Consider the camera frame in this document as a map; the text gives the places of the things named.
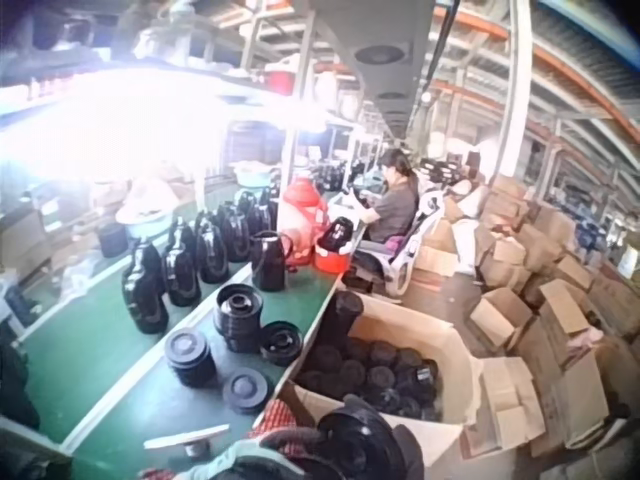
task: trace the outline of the steel roof beam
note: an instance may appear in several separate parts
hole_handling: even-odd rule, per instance
[[[442,7],[436,7],[433,14],[434,18],[444,18],[445,11]],[[488,33],[492,37],[502,40],[509,38],[509,29],[507,27],[464,8],[458,11],[456,22],[476,31]],[[604,85],[601,85],[600,82],[595,80],[588,72],[585,72],[580,66],[576,65],[576,62],[535,37],[533,54],[536,58],[544,61],[580,86],[591,98],[611,114],[636,143],[640,143],[640,130],[631,124],[623,111],[611,100],[612,95],[607,92]]]

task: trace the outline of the woman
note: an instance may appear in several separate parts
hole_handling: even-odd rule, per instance
[[[372,208],[364,207],[353,193],[347,201],[368,225],[365,238],[385,243],[395,235],[404,236],[411,227],[418,210],[418,178],[400,149],[386,152],[380,166],[388,185],[382,198]]]

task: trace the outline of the gloved hand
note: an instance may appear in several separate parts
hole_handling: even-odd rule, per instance
[[[254,472],[275,472],[283,480],[302,480],[304,471],[291,463],[277,451],[290,442],[317,442],[322,435],[310,428],[283,428],[266,433],[258,438],[240,440],[222,455],[207,465],[192,468],[181,473],[175,480],[214,480],[225,473],[252,470]]]

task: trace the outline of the worker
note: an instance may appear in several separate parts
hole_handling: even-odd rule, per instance
[[[367,410],[378,415],[373,408],[355,395],[347,395],[345,404],[351,409]],[[167,470],[146,470],[141,480],[323,480],[325,475],[305,472],[290,459],[306,456],[305,445],[315,445],[323,435],[313,428],[297,426],[295,416],[282,400],[270,402],[265,418],[250,434],[250,439],[239,440],[210,463],[193,467],[188,472],[175,474]],[[393,428],[393,437],[402,453],[406,475],[397,480],[424,478],[422,449],[411,431],[404,425]],[[367,478],[361,474],[358,478]]]
[[[380,166],[388,187],[386,193],[369,208],[360,203],[353,191],[346,196],[346,202],[368,225],[365,240],[385,243],[391,237],[406,235],[411,228],[418,211],[418,177],[400,149],[387,151]]]

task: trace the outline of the ceiling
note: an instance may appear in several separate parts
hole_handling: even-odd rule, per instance
[[[394,133],[401,135],[410,123],[418,77],[425,75],[433,58],[444,18],[442,7],[436,7],[431,16],[433,1],[293,0],[293,7],[281,2],[280,8],[264,15],[258,35],[262,53],[256,62],[299,52],[308,8],[317,9],[318,35],[313,42],[317,68],[338,71],[342,88],[362,90],[369,100],[364,112],[380,112]],[[97,14],[108,30],[131,0],[48,3]],[[616,165],[621,169],[616,201],[625,209],[638,208],[640,74],[584,25],[545,5],[552,3],[531,2],[534,60],[527,135],[546,143],[552,137],[554,118],[561,117],[560,142],[571,164],[567,169],[581,181],[606,184]],[[199,0],[195,6],[198,13],[240,40],[253,16],[242,0]],[[602,2],[589,0],[580,6],[611,31],[620,30]],[[462,130],[501,123],[510,66],[508,35],[507,0],[462,1],[430,85],[443,99],[454,93],[462,96]],[[375,46],[386,47],[367,50]],[[466,72],[461,85],[456,84],[460,69]],[[380,98],[384,93],[403,96],[385,100],[384,95]]]

